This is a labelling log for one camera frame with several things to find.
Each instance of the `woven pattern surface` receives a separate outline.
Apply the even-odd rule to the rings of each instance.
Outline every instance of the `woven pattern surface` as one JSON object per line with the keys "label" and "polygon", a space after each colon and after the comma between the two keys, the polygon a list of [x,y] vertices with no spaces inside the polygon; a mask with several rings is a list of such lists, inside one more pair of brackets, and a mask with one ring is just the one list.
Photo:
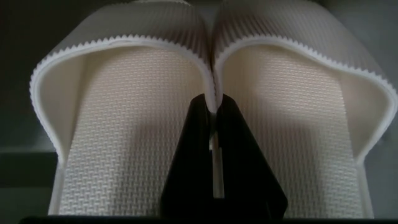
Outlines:
{"label": "woven pattern surface", "polygon": [[83,78],[60,214],[156,214],[199,71],[133,47],[90,55]]}
{"label": "woven pattern surface", "polygon": [[270,46],[235,52],[223,75],[288,198],[286,217],[361,217],[340,75]]}

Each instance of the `slipper pair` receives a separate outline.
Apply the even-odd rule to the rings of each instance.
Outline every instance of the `slipper pair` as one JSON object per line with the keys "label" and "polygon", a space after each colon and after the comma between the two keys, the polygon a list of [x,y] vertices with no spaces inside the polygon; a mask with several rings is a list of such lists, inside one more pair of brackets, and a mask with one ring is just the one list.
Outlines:
{"label": "slipper pair", "polygon": [[289,0],[224,1],[210,40],[182,1],[110,5],[81,22],[30,83],[58,154],[49,213],[157,214],[201,93],[211,113],[223,94],[236,101],[286,217],[373,216],[363,162],[394,118],[396,91],[326,9]]}

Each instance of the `white foam material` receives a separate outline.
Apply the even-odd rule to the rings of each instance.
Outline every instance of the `white foam material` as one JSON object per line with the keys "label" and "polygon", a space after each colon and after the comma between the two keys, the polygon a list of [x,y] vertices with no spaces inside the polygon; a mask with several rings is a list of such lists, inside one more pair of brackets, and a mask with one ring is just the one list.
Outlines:
{"label": "white foam material", "polygon": [[206,38],[184,2],[112,5],[38,64],[30,97],[58,153],[49,213],[156,214],[189,101],[204,92],[215,113],[225,91],[288,216],[371,217],[363,161],[398,97],[367,50],[308,1],[224,1],[212,57]]}

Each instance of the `serrated rim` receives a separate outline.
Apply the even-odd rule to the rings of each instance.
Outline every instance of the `serrated rim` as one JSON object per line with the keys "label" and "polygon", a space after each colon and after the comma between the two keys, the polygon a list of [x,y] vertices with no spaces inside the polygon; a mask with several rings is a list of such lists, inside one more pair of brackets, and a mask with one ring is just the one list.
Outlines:
{"label": "serrated rim", "polygon": [[[157,47],[161,49],[174,50],[184,57],[188,58],[192,61],[199,69],[202,74],[202,78],[204,82],[213,84],[213,76],[211,75],[210,68],[205,61],[200,58],[199,55],[195,54],[192,50],[188,49],[184,45],[180,45],[179,43],[169,42],[168,40],[164,40],[160,37],[151,37],[144,35],[118,35],[116,37],[92,40],[91,42],[85,42],[84,44],[73,45],[72,47],[67,47],[65,49],[59,50],[58,52],[54,52],[51,55],[46,56],[37,67],[34,69],[32,74],[32,78],[30,80],[30,100],[34,107],[34,111],[39,118],[41,125],[44,127],[44,130],[48,134],[51,142],[57,150],[57,154],[59,156],[59,162],[64,164],[66,162],[65,155],[60,150],[62,145],[60,141],[55,136],[55,131],[52,129],[51,125],[45,119],[46,115],[44,115],[44,111],[42,109],[42,102],[37,94],[37,88],[40,86],[40,81],[47,73],[49,69],[53,66],[56,66],[60,62],[70,59],[73,57],[81,56],[84,54],[97,52],[100,50],[113,49],[116,47],[133,47],[133,46],[147,46],[147,47]],[[207,93],[213,93],[215,89],[213,86],[205,85]],[[215,94],[207,94],[207,97],[211,98],[211,96],[215,96]],[[215,99],[207,99],[209,110],[212,112],[216,111]]]}

